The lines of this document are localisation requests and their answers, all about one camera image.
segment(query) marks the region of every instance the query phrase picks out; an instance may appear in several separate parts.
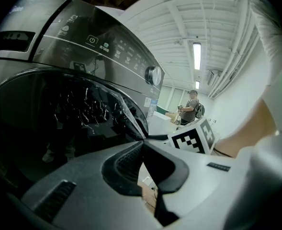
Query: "power button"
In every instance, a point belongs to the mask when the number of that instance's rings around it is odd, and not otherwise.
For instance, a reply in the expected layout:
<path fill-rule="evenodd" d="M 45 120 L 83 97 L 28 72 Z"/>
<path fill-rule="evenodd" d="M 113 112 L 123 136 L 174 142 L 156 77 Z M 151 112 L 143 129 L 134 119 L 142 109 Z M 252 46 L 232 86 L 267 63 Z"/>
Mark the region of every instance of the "power button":
<path fill-rule="evenodd" d="M 97 37 L 95 37 L 93 35 L 88 35 L 86 44 L 94 45 L 94 44 L 97 44 L 97 42 L 98 42 L 98 38 Z"/>

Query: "man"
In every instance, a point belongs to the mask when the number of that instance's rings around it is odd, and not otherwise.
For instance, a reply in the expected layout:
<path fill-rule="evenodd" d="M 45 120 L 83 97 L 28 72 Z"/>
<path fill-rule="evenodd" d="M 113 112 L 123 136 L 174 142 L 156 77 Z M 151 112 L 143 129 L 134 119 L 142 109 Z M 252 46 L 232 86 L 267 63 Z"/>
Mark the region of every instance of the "man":
<path fill-rule="evenodd" d="M 181 125 L 186 125 L 195 120 L 195 109 L 199 104 L 199 101 L 197 99 L 198 92 L 196 90 L 191 90 L 189 94 L 190 100 L 188 101 L 186 107 L 181 108 Z"/>

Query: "fluorescent light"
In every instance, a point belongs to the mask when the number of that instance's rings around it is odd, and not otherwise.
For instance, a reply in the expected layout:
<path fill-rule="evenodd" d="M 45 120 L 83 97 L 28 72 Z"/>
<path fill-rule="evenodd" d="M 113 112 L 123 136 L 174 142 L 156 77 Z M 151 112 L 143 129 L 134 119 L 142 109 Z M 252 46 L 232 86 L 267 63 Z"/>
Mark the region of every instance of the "fluorescent light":
<path fill-rule="evenodd" d="M 194 68 L 196 70 L 200 70 L 200 59 L 201 59 L 201 44 L 194 43 L 193 49 L 194 49 Z"/>

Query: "t-shirt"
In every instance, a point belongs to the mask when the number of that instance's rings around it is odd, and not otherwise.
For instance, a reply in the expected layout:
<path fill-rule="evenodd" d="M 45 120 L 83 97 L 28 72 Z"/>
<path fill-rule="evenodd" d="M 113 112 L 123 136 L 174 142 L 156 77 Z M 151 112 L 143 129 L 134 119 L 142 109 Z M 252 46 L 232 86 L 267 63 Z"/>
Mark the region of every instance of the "t-shirt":
<path fill-rule="evenodd" d="M 190 112 L 185 112 L 183 111 L 182 114 L 181 114 L 181 118 L 185 121 L 188 121 L 188 122 L 192 122 L 195 120 L 195 115 L 196 115 L 196 110 L 195 110 L 195 107 L 198 105 L 198 100 L 197 99 L 192 99 L 192 100 L 189 100 L 186 107 L 193 107 L 194 110 L 193 111 L 190 111 Z"/>

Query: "backpack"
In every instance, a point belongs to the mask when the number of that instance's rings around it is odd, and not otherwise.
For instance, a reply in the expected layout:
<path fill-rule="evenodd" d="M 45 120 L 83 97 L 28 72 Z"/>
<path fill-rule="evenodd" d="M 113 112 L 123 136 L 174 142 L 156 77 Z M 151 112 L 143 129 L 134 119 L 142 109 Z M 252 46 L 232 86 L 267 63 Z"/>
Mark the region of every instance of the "backpack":
<path fill-rule="evenodd" d="M 198 106 L 196 108 L 196 114 L 195 117 L 200 119 L 204 115 L 204 106 L 200 103 L 198 103 Z"/>

